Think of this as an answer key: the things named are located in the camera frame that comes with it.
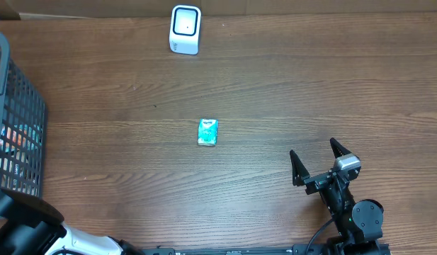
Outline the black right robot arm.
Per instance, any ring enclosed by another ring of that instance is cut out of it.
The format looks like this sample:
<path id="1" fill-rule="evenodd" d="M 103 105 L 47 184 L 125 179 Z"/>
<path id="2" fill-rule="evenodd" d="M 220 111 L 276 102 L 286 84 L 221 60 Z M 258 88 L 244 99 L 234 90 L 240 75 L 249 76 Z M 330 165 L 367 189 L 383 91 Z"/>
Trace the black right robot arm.
<path id="1" fill-rule="evenodd" d="M 372 199 L 356 202 L 349 184 L 361 172 L 361 160 L 335 138 L 330 139 L 334 165 L 327 172 L 311 176 L 295 151 L 290 151 L 293 185 L 305 193 L 318 193 L 331 219 L 324 223 L 307 244 L 293 245 L 294 254 L 390 254 L 382 238 L 383 206 Z"/>

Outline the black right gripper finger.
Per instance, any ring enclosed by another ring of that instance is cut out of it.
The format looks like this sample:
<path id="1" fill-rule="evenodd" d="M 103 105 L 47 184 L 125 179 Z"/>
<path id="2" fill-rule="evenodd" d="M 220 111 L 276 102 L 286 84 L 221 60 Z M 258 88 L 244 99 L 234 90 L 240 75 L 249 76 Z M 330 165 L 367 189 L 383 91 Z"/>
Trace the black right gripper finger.
<path id="1" fill-rule="evenodd" d="M 342 144 L 340 144 L 334 137 L 330 139 L 330 145 L 332 151 L 334 153 L 335 158 L 339 158 L 345 156 L 347 154 L 351 154 L 351 151 L 346 149 Z"/>
<path id="2" fill-rule="evenodd" d="M 293 169 L 293 185 L 303 186 L 305 180 L 310 177 L 310 174 L 293 150 L 290 150 L 290 160 Z"/>

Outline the teal tissue pack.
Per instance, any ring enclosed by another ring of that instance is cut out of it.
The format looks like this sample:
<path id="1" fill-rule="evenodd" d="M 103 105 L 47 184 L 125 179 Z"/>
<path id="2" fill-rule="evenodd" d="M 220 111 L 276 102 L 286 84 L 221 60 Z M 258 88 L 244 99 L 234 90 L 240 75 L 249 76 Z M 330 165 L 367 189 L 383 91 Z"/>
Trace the teal tissue pack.
<path id="1" fill-rule="evenodd" d="M 200 119 L 198 125 L 198 144 L 215 146 L 217 144 L 218 120 Z"/>

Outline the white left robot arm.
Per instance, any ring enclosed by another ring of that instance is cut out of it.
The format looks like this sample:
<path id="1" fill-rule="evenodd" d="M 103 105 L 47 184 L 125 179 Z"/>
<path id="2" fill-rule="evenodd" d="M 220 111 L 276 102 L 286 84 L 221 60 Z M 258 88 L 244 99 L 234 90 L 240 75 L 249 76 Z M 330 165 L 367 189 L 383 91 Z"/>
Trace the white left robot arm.
<path id="1" fill-rule="evenodd" d="M 67 225 L 43 199 L 0 188 L 0 254 L 142 254 L 124 240 L 95 236 Z"/>

